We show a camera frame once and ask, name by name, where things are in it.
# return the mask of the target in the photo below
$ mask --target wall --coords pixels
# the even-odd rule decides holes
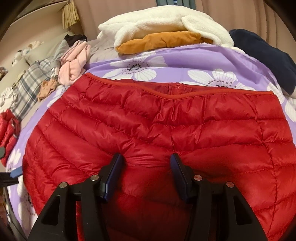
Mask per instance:
[[[62,11],[45,12],[36,18],[20,19],[10,26],[0,42],[0,66],[11,68],[18,50],[26,48],[35,40],[48,41],[66,32],[62,27]]]

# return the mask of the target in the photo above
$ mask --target metal screw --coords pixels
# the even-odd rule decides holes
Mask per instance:
[[[196,181],[201,181],[202,180],[202,176],[200,176],[200,175],[195,175],[193,178]]]
[[[93,176],[91,176],[91,180],[92,181],[96,181],[96,180],[98,180],[99,179],[99,176],[98,175],[93,175]]]
[[[62,182],[59,184],[60,188],[65,188],[67,186],[67,183],[66,182]]]
[[[226,186],[229,187],[229,188],[233,188],[234,187],[234,184],[232,182],[227,182],[226,183]]]

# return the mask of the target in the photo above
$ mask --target brown cloth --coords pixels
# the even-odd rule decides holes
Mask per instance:
[[[49,81],[44,80],[41,83],[40,92],[37,95],[38,101],[45,99],[52,92],[54,92],[58,85],[59,83],[54,79],[50,79]]]
[[[174,48],[190,44],[208,43],[213,40],[203,38],[200,33],[181,31],[148,34],[143,39],[133,39],[116,48],[121,54],[135,54],[157,48]]]

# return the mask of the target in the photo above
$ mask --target pink fabric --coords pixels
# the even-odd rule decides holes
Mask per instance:
[[[73,84],[85,72],[83,68],[90,58],[91,46],[85,41],[76,41],[61,57],[62,67],[59,71],[59,83],[68,86]]]

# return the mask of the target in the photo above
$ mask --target plaid fabric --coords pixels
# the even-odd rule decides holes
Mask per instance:
[[[27,115],[34,104],[37,102],[37,95],[43,80],[50,80],[52,58],[47,58],[33,63],[27,72],[21,77],[16,91],[18,98],[15,106],[11,107],[14,116],[19,120]]]

